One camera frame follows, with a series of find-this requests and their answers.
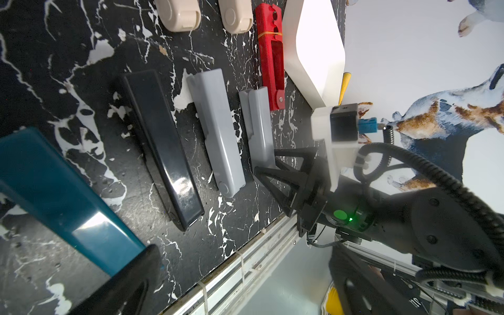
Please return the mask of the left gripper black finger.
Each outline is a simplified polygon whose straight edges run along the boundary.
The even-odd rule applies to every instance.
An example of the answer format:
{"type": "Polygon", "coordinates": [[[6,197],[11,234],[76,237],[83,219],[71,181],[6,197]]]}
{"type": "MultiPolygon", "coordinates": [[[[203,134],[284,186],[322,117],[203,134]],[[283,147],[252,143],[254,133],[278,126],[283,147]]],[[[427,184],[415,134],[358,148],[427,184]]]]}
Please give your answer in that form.
{"type": "Polygon", "coordinates": [[[152,314],[161,255],[151,244],[70,314],[152,314]]]}

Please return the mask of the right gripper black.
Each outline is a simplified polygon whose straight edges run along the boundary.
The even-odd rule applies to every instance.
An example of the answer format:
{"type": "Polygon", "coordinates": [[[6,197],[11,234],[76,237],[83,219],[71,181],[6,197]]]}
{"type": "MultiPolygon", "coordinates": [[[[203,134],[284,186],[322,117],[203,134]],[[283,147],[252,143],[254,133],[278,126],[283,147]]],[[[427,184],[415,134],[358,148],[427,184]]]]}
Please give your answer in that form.
{"type": "Polygon", "coordinates": [[[301,236],[322,224],[362,237],[377,217],[370,186],[342,176],[331,191],[328,162],[317,153],[315,147],[275,149],[278,169],[256,167],[254,175],[286,216],[298,214],[301,236]],[[284,157],[300,160],[300,168],[284,162],[284,157]]]}

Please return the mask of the black plier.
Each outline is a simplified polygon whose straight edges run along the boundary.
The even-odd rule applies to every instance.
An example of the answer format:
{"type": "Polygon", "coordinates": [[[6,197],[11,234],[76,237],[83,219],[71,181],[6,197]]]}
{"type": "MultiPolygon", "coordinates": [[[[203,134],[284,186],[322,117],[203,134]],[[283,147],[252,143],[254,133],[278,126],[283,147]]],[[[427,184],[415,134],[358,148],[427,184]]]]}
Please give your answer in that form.
{"type": "Polygon", "coordinates": [[[158,73],[126,73],[121,83],[149,174],[170,220],[186,232],[204,210],[158,73]]]}

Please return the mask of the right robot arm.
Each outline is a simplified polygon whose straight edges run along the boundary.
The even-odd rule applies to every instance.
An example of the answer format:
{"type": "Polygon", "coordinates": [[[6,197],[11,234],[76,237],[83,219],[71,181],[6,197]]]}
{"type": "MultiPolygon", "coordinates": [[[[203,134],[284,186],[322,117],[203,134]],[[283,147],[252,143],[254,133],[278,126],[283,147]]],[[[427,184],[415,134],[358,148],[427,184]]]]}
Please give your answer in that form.
{"type": "Polygon", "coordinates": [[[414,283],[487,314],[503,313],[503,215],[429,160],[392,144],[359,149],[354,178],[329,185],[316,148],[276,150],[274,168],[254,174],[299,235],[333,228],[329,269],[345,314],[416,314],[397,289],[349,249],[378,241],[413,256],[414,283]]]}

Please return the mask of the white storage tray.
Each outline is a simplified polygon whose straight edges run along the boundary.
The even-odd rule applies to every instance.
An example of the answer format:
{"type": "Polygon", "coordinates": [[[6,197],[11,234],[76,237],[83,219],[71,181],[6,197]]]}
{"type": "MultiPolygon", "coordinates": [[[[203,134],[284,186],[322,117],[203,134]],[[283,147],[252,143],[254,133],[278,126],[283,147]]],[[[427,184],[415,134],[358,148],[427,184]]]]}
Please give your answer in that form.
{"type": "Polygon", "coordinates": [[[311,108],[339,105],[345,49],[331,1],[286,2],[285,71],[311,108]]]}

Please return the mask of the grey plier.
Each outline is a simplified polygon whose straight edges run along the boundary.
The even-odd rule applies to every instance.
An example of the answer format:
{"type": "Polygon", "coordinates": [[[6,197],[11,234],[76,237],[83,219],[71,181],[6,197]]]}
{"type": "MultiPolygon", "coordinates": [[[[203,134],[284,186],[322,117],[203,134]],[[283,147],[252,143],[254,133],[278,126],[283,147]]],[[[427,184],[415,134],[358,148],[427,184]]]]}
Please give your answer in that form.
{"type": "Polygon", "coordinates": [[[188,76],[188,88],[202,126],[207,155],[220,193],[234,197],[245,186],[227,90],[221,69],[188,76]]]}
{"type": "Polygon", "coordinates": [[[252,173],[256,167],[275,168],[274,141],[266,87],[239,92],[248,136],[252,173]]]}

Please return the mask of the teal plier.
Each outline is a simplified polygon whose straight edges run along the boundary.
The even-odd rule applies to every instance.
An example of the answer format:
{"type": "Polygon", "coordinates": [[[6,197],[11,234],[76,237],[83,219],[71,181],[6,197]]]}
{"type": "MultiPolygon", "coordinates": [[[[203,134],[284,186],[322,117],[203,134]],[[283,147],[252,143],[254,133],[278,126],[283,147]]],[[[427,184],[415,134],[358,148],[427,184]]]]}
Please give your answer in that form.
{"type": "Polygon", "coordinates": [[[37,129],[1,138],[1,193],[109,276],[145,249],[37,129]]]}

